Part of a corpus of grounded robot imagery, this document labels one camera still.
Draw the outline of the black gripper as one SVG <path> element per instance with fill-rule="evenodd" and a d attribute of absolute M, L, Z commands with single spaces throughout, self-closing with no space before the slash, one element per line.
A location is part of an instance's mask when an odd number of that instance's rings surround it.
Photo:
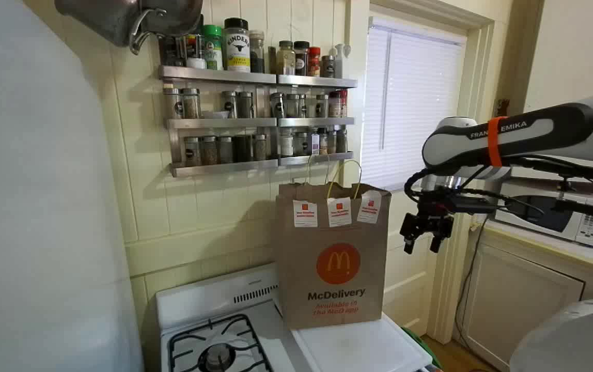
<path fill-rule="evenodd" d="M 404 251 L 411 255 L 416 240 L 432 232 L 432 253 L 440 253 L 443 243 L 454 232 L 451 201 L 444 191 L 424 193 L 418 201 L 418 213 L 407 213 L 401 225 Z"/>

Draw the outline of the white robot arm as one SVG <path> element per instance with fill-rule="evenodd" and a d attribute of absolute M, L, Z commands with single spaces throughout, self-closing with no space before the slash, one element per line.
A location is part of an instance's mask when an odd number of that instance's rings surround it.
<path fill-rule="evenodd" d="M 593 205 L 543 194 L 503 196 L 464 184 L 427 189 L 422 181 L 460 176 L 471 183 L 521 166 L 593 183 L 593 97 L 500 117 L 487 125 L 447 119 L 424 140 L 422 160 L 424 168 L 404 187 L 418 202 L 418 212 L 401 225 L 407 247 L 427 232 L 435 235 L 432 245 L 440 247 L 460 213 L 503 210 L 539 228 L 562 230 L 576 213 L 593 218 Z M 530 331 L 514 349 L 510 372 L 593 372 L 593 300 L 572 304 Z"/>

